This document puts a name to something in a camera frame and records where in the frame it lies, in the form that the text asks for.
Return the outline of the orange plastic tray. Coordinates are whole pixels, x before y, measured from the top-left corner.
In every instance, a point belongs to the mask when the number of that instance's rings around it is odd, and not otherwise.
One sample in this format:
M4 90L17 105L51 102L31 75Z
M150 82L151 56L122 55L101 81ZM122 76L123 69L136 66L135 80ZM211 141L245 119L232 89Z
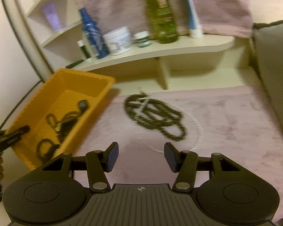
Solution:
M78 110L79 101L86 100L88 109L78 119L54 155L75 153L101 110L107 106L107 95L114 83L115 79L111 76L73 69L58 70L29 100L7 130L11 133L25 125L30 127L30 131L12 147L16 156L29 170L41 166L42 161L37 157L37 151L44 153L49 145L38 147L38 143L42 139L58 143L55 131L48 125L46 116L54 114L57 120L61 120L65 114Z

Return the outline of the pink fuzzy mat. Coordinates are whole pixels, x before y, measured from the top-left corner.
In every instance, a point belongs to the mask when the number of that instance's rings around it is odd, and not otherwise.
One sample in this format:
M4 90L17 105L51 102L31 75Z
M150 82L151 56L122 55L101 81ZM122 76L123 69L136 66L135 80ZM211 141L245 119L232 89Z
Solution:
M274 221L283 218L283 134L269 97L261 88L247 86L152 93L153 98L183 113L187 129L178 150L201 157L218 152L272 184L280 195ZM111 184L172 184L163 155L167 138L131 120L124 96L115 97L87 133L76 155L119 144L115 167L107 175Z

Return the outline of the green pencil on shelf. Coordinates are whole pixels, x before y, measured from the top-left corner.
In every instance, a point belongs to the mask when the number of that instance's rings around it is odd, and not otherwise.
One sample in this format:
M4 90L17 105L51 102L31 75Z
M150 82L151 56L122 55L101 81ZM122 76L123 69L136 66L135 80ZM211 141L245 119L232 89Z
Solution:
M76 62L73 62L71 64L66 65L65 68L72 69L72 68L78 66L79 64L81 64L83 62L84 62L84 60L79 60L79 61L76 61Z

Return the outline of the blue spray bottle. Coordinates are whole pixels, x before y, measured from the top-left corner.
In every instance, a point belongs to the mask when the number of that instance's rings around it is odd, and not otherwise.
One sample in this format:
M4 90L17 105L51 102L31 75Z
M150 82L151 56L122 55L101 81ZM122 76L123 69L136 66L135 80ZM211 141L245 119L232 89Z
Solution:
M109 55L109 51L104 43L102 33L97 23L88 14L85 7L79 9L83 24L83 33L88 40L90 47L97 59L103 59Z

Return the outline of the small dark green bottle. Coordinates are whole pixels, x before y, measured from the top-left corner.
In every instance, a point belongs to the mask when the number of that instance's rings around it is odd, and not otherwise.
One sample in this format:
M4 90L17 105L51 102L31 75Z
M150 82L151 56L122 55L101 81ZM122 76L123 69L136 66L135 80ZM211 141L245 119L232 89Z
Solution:
M84 41L83 41L83 40L77 41L77 45L78 45L78 47L80 48L80 50L82 51L82 53L83 53L85 59L90 59L90 58L91 58L91 54L90 54L89 51L87 50L87 47L86 47Z

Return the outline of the white cream jar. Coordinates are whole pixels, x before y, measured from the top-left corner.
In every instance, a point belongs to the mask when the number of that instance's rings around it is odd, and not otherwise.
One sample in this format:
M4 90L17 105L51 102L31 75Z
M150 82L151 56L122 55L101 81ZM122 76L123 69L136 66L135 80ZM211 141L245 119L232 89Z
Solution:
M110 55L116 56L132 48L131 33L128 27L120 27L103 35Z

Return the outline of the small green lidded jar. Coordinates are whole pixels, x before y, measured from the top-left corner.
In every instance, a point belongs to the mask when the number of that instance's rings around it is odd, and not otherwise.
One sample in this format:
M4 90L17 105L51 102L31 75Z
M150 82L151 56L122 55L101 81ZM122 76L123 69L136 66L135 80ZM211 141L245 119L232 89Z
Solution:
M147 47L151 44L150 33L148 31L138 32L133 35L135 43L138 47Z

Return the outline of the blue and white tube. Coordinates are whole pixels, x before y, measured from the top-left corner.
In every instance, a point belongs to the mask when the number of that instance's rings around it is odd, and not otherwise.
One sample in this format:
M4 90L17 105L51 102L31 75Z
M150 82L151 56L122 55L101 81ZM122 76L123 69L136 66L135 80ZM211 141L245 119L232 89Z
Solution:
M187 0L189 11L189 33L190 37L199 39L203 36L202 27L199 21L199 17L194 5L193 0Z

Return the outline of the cream curved shelf unit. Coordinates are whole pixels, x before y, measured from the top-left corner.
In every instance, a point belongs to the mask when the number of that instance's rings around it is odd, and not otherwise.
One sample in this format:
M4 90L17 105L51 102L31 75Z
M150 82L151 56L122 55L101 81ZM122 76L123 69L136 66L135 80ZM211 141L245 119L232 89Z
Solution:
M42 12L54 2L62 29L55 32ZM17 0L27 28L51 71L84 60L75 67L115 78L122 94L137 91L190 90L248 86L256 79L249 66L246 39L205 35L200 39L181 36L177 42L153 41L140 48L97 59L85 59L77 41L87 39L75 0Z

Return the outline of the purple lotion tube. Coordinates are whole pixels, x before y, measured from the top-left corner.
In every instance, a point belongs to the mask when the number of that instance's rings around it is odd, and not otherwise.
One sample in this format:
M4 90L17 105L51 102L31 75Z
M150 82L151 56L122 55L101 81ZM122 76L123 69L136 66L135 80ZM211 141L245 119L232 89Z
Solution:
M57 11L55 9L54 2L46 3L42 7L42 12L43 12L44 16L46 17L48 23L50 24L51 28L55 32L57 32L57 31L59 31L63 28L62 25L61 25L61 22L59 20Z

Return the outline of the tall green liquid bottle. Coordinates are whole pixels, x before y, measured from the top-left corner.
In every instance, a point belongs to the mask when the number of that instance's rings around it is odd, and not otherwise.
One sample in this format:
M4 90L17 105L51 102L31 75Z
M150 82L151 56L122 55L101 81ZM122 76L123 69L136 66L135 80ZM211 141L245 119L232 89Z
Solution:
M169 0L145 1L147 18L158 42L160 44L176 42L178 40L178 31Z

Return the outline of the grey cushion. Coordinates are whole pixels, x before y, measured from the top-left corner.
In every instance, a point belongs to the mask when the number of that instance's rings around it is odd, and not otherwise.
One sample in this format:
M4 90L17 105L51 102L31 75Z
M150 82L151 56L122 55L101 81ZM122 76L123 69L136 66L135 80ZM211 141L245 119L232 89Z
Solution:
M283 129L283 20L255 24L252 41L257 72Z

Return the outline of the pink towel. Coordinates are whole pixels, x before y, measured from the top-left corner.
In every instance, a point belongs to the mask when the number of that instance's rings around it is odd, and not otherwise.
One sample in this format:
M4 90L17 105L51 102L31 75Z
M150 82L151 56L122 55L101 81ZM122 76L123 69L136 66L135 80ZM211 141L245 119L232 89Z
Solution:
M179 34L189 33L187 0L169 0ZM98 22L103 33L127 26L131 33L150 30L145 0L75 0ZM193 0L205 34L249 38L253 20L249 0Z

